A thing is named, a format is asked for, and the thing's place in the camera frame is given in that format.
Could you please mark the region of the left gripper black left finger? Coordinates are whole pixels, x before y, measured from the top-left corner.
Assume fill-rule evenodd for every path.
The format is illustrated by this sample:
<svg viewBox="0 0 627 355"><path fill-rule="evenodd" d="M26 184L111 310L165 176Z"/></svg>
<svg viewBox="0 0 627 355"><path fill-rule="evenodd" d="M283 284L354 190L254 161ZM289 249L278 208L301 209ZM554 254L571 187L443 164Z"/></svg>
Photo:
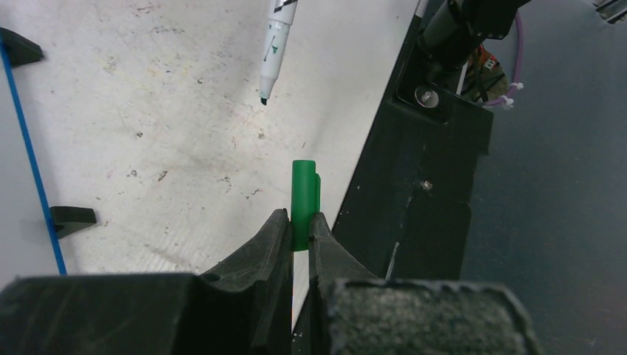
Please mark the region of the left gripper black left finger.
<svg viewBox="0 0 627 355"><path fill-rule="evenodd" d="M288 354L292 244L277 209L203 274L17 279L1 292L1 352Z"/></svg>

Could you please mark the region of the blue framed whiteboard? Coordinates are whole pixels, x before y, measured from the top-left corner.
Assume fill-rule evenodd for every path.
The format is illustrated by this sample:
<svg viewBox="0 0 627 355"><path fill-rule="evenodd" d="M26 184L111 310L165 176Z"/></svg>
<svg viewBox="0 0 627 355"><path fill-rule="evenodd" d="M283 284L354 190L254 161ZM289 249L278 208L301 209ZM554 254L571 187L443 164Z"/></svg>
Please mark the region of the blue framed whiteboard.
<svg viewBox="0 0 627 355"><path fill-rule="evenodd" d="M1 29L1 286L18 277L65 275L60 239L97 223L93 209L50 206L13 69L41 61L35 42Z"/></svg>

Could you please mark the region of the green capped marker pen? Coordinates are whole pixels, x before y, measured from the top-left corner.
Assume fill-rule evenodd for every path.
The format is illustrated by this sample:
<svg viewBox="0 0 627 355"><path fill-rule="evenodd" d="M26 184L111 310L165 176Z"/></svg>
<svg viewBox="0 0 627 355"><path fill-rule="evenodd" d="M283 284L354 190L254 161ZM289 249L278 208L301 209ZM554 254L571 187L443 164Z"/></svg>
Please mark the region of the green capped marker pen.
<svg viewBox="0 0 627 355"><path fill-rule="evenodd" d="M297 0L270 0L260 63L260 101L266 105L279 77Z"/></svg>

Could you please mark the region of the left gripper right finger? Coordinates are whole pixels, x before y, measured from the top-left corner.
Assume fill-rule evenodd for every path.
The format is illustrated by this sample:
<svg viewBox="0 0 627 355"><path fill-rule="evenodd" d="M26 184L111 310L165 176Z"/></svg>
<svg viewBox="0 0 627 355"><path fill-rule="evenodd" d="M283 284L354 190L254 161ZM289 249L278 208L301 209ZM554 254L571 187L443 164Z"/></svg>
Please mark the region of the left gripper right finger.
<svg viewBox="0 0 627 355"><path fill-rule="evenodd" d="M384 280L334 238L309 228L309 290L295 354L542 354L532 321L501 285Z"/></svg>

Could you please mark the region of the green marker cap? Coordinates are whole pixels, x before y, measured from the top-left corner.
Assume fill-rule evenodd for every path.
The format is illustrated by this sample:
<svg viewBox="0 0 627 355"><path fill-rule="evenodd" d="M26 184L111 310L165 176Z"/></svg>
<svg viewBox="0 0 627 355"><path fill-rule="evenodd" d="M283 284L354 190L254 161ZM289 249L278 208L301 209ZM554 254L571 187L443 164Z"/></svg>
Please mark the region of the green marker cap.
<svg viewBox="0 0 627 355"><path fill-rule="evenodd" d="M321 177L314 160L294 160L291 182L291 224L294 251L308 249L311 218L320 212Z"/></svg>

